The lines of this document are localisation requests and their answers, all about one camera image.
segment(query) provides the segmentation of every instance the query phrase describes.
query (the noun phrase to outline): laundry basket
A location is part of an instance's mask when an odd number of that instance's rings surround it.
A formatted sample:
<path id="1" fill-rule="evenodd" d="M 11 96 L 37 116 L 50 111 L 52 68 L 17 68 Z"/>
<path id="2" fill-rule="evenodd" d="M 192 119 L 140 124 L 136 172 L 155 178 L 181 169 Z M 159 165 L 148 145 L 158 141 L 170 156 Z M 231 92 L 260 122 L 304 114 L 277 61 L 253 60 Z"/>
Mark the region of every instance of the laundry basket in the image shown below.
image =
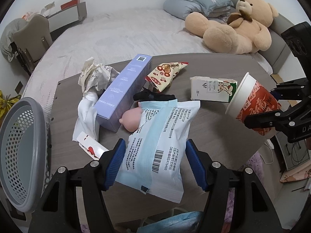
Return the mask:
<path id="1" fill-rule="evenodd" d="M 44 190 L 47 136 L 43 110 L 30 97 L 19 100 L 0 129 L 0 181 L 12 205 L 33 212 Z"/>

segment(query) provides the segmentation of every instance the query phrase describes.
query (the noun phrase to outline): teddy bear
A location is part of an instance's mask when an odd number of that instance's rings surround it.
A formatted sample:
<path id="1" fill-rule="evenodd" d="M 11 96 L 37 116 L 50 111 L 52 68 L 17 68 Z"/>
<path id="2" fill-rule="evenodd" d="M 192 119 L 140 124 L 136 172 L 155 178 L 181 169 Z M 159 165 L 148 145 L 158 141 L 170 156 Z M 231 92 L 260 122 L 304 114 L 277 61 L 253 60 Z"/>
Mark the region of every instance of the teddy bear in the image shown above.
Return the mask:
<path id="1" fill-rule="evenodd" d="M 186 17 L 186 29 L 203 38 L 206 46 L 218 53 L 243 54 L 265 51 L 271 46 L 268 27 L 279 13 L 264 0 L 239 0 L 227 24 L 208 20 L 193 12 Z"/>

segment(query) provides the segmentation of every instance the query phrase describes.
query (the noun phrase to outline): paper cup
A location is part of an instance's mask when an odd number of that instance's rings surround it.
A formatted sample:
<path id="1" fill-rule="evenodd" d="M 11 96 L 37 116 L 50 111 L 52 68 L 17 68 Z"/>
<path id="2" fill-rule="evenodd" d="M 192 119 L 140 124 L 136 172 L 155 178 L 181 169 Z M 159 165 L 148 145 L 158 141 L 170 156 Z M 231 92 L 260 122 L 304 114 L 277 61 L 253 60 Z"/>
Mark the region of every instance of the paper cup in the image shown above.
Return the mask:
<path id="1" fill-rule="evenodd" d="M 245 117 L 248 115 L 278 109 L 281 109 L 281 104 L 249 73 L 246 73 L 226 110 L 226 115 L 244 123 Z M 267 139 L 275 133 L 274 128 L 253 130 Z"/>

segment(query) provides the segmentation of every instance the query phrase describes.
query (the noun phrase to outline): white bedspread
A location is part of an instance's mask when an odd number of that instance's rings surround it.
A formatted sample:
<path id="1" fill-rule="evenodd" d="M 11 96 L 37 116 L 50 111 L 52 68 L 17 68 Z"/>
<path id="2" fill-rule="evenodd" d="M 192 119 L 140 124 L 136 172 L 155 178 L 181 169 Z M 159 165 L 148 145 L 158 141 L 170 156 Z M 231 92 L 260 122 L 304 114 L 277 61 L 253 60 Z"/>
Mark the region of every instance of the white bedspread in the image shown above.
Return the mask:
<path id="1" fill-rule="evenodd" d="M 31 75 L 23 97 L 32 97 L 42 106 L 48 127 L 58 81 L 79 74 L 89 57 L 94 57 L 97 63 L 112 64 L 131 60 L 138 53 L 156 56 L 205 52 L 212 51 L 201 38 L 184 29 L 183 20 L 163 10 L 124 10 L 98 15 L 67 29 L 52 44 Z M 260 54 L 252 57 L 266 72 L 272 73 Z"/>

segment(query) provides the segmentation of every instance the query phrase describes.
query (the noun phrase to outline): silver screw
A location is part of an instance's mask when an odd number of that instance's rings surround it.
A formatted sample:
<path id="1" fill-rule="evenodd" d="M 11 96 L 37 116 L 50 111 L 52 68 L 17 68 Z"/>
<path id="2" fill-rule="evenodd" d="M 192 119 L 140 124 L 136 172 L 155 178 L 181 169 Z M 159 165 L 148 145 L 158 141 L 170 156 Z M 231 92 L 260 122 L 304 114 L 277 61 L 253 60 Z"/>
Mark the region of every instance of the silver screw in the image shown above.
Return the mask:
<path id="1" fill-rule="evenodd" d="M 217 162 L 217 161 L 214 161 L 214 162 L 212 163 L 212 166 L 215 167 L 215 168 L 219 168 L 219 167 L 220 167 L 220 163 Z"/>
<path id="2" fill-rule="evenodd" d="M 59 172 L 59 173 L 63 173 L 64 171 L 66 171 L 66 168 L 65 168 L 64 166 L 61 166 L 61 167 L 57 170 L 57 172 Z"/>
<path id="3" fill-rule="evenodd" d="M 248 173 L 248 174 L 252 174 L 252 168 L 245 168 L 245 172 Z"/>
<path id="4" fill-rule="evenodd" d="M 94 160 L 91 162 L 91 167 L 96 167 L 99 165 L 99 162 L 97 160 Z"/>

